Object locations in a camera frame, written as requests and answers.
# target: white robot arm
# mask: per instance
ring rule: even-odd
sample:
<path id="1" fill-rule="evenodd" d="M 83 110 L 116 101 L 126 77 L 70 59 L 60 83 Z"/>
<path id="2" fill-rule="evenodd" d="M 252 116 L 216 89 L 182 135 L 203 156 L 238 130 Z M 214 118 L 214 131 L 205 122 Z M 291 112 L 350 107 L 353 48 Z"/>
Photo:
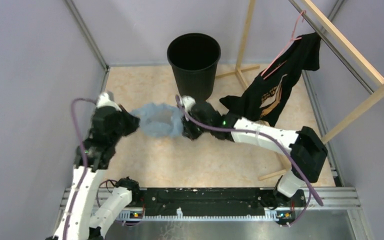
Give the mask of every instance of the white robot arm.
<path id="1" fill-rule="evenodd" d="M 299 131 L 283 130 L 258 124 L 234 114 L 220 115 L 208 102 L 196 103 L 190 96 L 184 96 L 178 101 L 178 104 L 185 113 L 198 121 L 185 117 L 183 125 L 186 137 L 194 140 L 202 133 L 210 132 L 221 140 L 252 144 L 269 149 L 290 156 L 310 183 L 315 183 L 319 179 L 328 150 L 310 127 L 304 126 Z M 210 128 L 204 130 L 204 126 L 199 123 L 205 123 Z M 287 198 L 291 198 L 299 188 L 305 185 L 306 182 L 302 176 L 292 166 L 291 170 L 280 178 L 275 190 Z"/>
<path id="2" fill-rule="evenodd" d="M 110 94 L 104 92 L 99 96 L 89 136 L 83 141 L 88 165 L 83 165 L 78 147 L 68 204 L 54 235 L 46 240 L 105 238 L 119 213 L 132 202 L 132 191 L 139 191 L 139 184 L 129 178 L 121 179 L 111 196 L 91 216 L 95 197 L 115 154 L 116 144 L 121 137 L 128 136 L 138 127 L 139 119 L 117 105 Z"/>

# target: metal corner post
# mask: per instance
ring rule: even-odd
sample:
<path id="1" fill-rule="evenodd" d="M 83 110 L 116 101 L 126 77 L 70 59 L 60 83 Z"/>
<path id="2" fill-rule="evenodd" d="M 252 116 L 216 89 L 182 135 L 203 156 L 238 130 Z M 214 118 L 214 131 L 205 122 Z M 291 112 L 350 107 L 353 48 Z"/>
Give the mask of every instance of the metal corner post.
<path id="1" fill-rule="evenodd" d="M 91 35 L 91 32 L 89 31 L 88 27 L 86 26 L 85 21 L 83 20 L 79 10 L 77 9 L 76 5 L 74 4 L 73 0 L 63 0 L 65 5 L 67 6 L 68 10 L 70 11 L 71 15 L 74 18 L 74 21 L 76 22 L 78 29 L 80 30 L 81 34 L 84 36 L 87 45 L 90 47 L 90 50 L 93 52 L 93 55 L 96 57 L 98 62 L 101 64 L 102 68 L 105 70 L 105 72 L 108 72 L 109 66 L 107 62 L 105 61 L 101 51 L 98 48 L 97 43 L 95 42 L 94 38 Z"/>
<path id="2" fill-rule="evenodd" d="M 330 10 L 329 14 L 327 15 L 327 18 L 332 22 L 335 17 L 337 16 L 339 10 L 342 8 L 344 3 L 347 2 L 347 0 L 336 0 L 335 4 L 332 7 L 332 10 Z"/>
<path id="3" fill-rule="evenodd" d="M 326 126 L 325 118 L 323 117 L 321 107 L 319 105 L 319 100 L 317 99 L 317 95 L 311 81 L 311 77 L 307 71 L 302 71 L 302 79 L 304 81 L 305 88 L 308 92 L 308 97 L 310 99 L 311 107 L 314 112 L 315 121 L 317 122 L 317 125 L 318 125 L 318 130 L 320 134 L 323 136 L 328 132 L 328 127 Z M 328 150 L 327 159 L 329 160 L 330 167 L 332 168 L 332 174 L 336 172 L 340 183 L 344 185 L 341 179 L 341 176 L 342 176 L 341 168 L 338 167 L 338 163 L 336 161 L 337 155 L 335 153 L 335 150 L 332 148 L 332 145 L 329 142 L 326 144 L 326 147 Z"/>
<path id="4" fill-rule="evenodd" d="M 289 2 L 295 7 L 295 9 L 298 12 L 301 12 L 303 9 L 297 4 L 295 0 L 289 0 Z M 331 12 L 330 14 L 332 16 L 335 16 L 337 12 L 339 11 L 339 8 L 335 8 L 334 12 Z M 366 89 L 366 91 L 370 94 L 373 94 L 374 90 L 370 87 L 370 85 L 367 84 L 366 81 L 361 77 L 361 75 L 354 69 L 353 66 L 346 60 L 346 58 L 340 53 L 340 51 L 334 46 L 334 44 L 327 38 L 324 31 L 319 29 L 317 25 L 314 23 L 313 20 L 311 20 L 306 14 L 302 15 L 303 18 L 307 21 L 307 23 L 314 29 L 314 31 L 321 37 L 323 42 L 330 48 L 330 50 L 337 56 L 337 58 L 343 63 L 343 65 L 348 69 L 348 71 L 357 79 L 357 81 Z"/>
<path id="5" fill-rule="evenodd" d="M 347 212 L 355 239 L 374 240 L 375 236 L 368 225 L 363 209 L 349 209 Z"/>
<path id="6" fill-rule="evenodd" d="M 104 92 L 105 91 L 105 88 L 107 86 L 107 81 L 108 81 L 108 77 L 110 76 L 110 67 L 108 67 L 106 70 L 105 70 L 105 73 L 103 75 L 103 80 L 102 80 L 102 85 L 100 87 L 100 92 Z"/>

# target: black plastic bucket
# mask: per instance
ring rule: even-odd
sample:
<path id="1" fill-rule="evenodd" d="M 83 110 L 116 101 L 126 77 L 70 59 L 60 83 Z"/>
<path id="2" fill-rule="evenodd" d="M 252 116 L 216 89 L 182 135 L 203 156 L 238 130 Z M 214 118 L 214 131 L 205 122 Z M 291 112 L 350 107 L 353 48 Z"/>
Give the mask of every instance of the black plastic bucket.
<path id="1" fill-rule="evenodd" d="M 213 93 L 220 55 L 219 43 L 202 33 L 188 33 L 173 40 L 167 58 L 179 94 L 206 101 Z"/>

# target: wooden clothes rack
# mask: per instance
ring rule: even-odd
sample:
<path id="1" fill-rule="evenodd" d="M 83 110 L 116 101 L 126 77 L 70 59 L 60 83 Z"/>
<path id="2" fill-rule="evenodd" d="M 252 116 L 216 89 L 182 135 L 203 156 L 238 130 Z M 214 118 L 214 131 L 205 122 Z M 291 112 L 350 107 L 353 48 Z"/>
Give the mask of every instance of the wooden clothes rack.
<path id="1" fill-rule="evenodd" d="M 297 6 L 294 0 L 289 0 L 291 4 Z M 335 27 L 335 25 L 316 7 L 316 5 L 311 0 L 301 0 L 304 4 L 306 11 L 312 13 L 317 21 L 321 23 L 324 29 L 333 37 L 333 39 L 346 51 L 346 53 L 353 58 L 357 65 L 368 75 L 368 77 L 378 86 L 378 89 L 374 91 L 365 101 L 358 105 L 353 111 L 351 111 L 344 119 L 339 122 L 334 128 L 332 128 L 328 133 L 322 136 L 321 141 L 326 144 L 333 137 L 339 134 L 344 130 L 350 123 L 355 121 L 360 117 L 364 112 L 370 109 L 374 104 L 384 97 L 384 77 L 374 68 L 370 62 L 351 44 L 351 42 Z M 246 15 L 245 26 L 243 28 L 242 38 L 239 46 L 239 53 L 236 59 L 236 65 L 233 71 L 225 72 L 222 74 L 216 75 L 216 79 L 223 78 L 230 75 L 236 75 L 243 89 L 247 89 L 249 84 L 245 79 L 243 72 L 251 71 L 260 68 L 260 65 L 251 65 L 248 67 L 241 67 L 242 60 L 244 57 L 245 48 L 247 45 L 248 32 L 250 30 L 251 21 L 253 19 L 254 7 L 256 5 L 256 0 L 250 0 L 248 4 L 248 12 Z M 303 16 L 305 19 L 308 19 L 308 16 L 304 13 Z M 276 156 L 279 161 L 282 163 L 283 169 L 276 171 L 264 176 L 260 176 L 258 179 L 260 181 L 272 178 L 275 176 L 285 174 L 290 168 L 291 163 L 285 156 L 280 155 L 276 152 Z"/>

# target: pink clothes hanger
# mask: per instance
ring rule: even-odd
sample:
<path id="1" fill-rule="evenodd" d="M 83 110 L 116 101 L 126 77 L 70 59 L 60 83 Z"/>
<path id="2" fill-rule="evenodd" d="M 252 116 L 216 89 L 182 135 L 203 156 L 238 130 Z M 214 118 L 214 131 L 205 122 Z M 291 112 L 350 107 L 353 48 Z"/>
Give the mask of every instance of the pink clothes hanger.
<path id="1" fill-rule="evenodd" d="M 266 68 L 264 69 L 264 71 L 262 71 L 261 76 L 263 76 L 263 75 L 266 73 L 266 71 L 267 71 L 267 70 L 273 65 L 273 63 L 275 63 L 275 61 L 276 61 L 276 60 L 277 60 L 277 59 L 284 53 L 284 51 L 289 47 L 289 45 L 290 45 L 292 42 L 301 39 L 301 37 L 294 38 L 294 35 L 295 35 L 295 29 L 297 29 L 298 21 L 300 20 L 300 18 L 301 18 L 301 17 L 303 16 L 303 14 L 305 14 L 305 13 L 306 13 L 306 11 L 303 10 L 303 11 L 299 14 L 298 18 L 297 18 L 296 21 L 295 21 L 295 26 L 293 27 L 292 36 L 290 37 L 290 40 L 287 42 L 286 46 L 280 51 L 280 53 L 274 58 L 274 60 L 270 63 L 270 65 L 268 65 L 268 67 L 266 67 Z M 286 63 L 286 61 L 282 62 L 279 66 L 277 66 L 275 69 L 273 69 L 273 71 L 271 71 L 267 76 L 265 76 L 265 77 L 263 78 L 263 80 L 266 80 L 266 78 L 268 78 L 272 73 L 274 73 L 277 69 L 279 69 L 284 63 Z"/>

